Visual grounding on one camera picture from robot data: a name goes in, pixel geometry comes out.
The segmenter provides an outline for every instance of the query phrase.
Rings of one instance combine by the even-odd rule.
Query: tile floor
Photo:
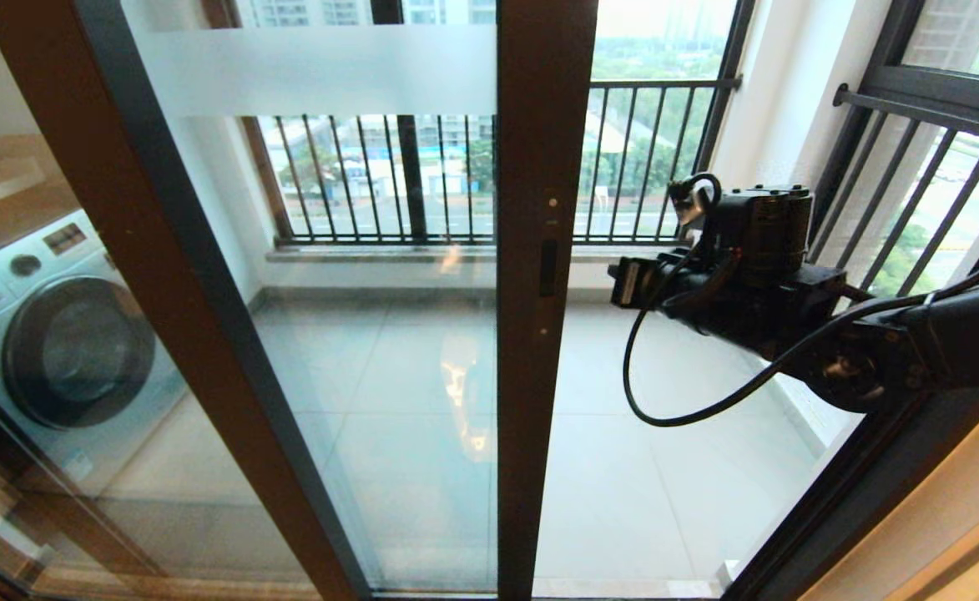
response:
[[[371,584],[492,589],[496,345],[489,300],[275,297],[256,311],[317,467]],[[647,427],[620,384],[633,313],[567,313],[539,586],[709,582],[807,486],[817,457],[765,387],[684,429]],[[646,320],[633,359],[646,411],[718,400],[755,368],[717,340]]]

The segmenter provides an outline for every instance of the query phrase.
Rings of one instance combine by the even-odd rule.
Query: metal railing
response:
[[[866,123],[853,132],[851,157],[839,156],[840,148],[831,157],[848,167],[817,188],[817,198],[825,194],[833,203],[825,205],[809,260],[852,269],[859,288],[885,296],[930,290],[965,274],[973,265],[960,254],[970,246],[946,248],[946,241],[966,210],[979,221],[973,204],[979,121],[844,87],[835,102],[852,105],[854,114],[866,111]],[[887,125],[889,119],[897,126]],[[848,134],[843,129],[839,147],[849,143]],[[943,259],[931,273],[939,251],[947,250],[956,258]]]
[[[574,243],[679,235],[666,183],[703,167],[717,91],[740,80],[593,81]],[[279,246],[491,244],[496,117],[260,118]]]
[[[280,245],[492,242],[496,118],[359,115],[339,122],[303,114],[270,121],[263,129],[279,143],[265,145],[282,203],[273,210],[286,216]],[[420,125],[428,139],[410,144]],[[472,141],[481,142],[481,153]]]
[[[596,119],[596,133],[586,138],[582,153],[574,244],[657,244],[676,239],[679,225],[668,211],[666,186],[671,179],[706,167],[700,161],[710,157],[704,147],[715,140],[715,132],[708,133],[714,92],[734,90],[740,83],[731,78],[589,84],[588,115]],[[693,119],[695,114],[703,117]],[[606,142],[612,148],[606,148]]]

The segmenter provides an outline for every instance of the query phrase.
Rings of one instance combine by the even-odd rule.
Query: washing machine control panel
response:
[[[80,212],[54,221],[0,249],[0,281],[21,297],[38,282],[62,273],[103,247]]]
[[[43,267],[43,263],[40,263],[36,255],[16,255],[11,259],[11,273],[20,278],[28,278],[38,273],[40,267]]]

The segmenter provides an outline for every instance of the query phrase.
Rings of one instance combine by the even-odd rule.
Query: building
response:
[[[256,27],[372,24],[370,0],[245,0],[245,23]],[[409,0],[405,23],[494,24],[497,0]]]

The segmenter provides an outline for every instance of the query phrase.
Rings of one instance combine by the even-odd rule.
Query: sky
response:
[[[597,37],[659,38],[669,18],[694,22],[702,5],[713,15],[713,33],[725,37],[734,16],[734,0],[600,0]]]
[[[657,38],[669,18],[696,19],[700,5],[714,15],[714,33],[726,35],[734,0],[600,0],[597,37]]]

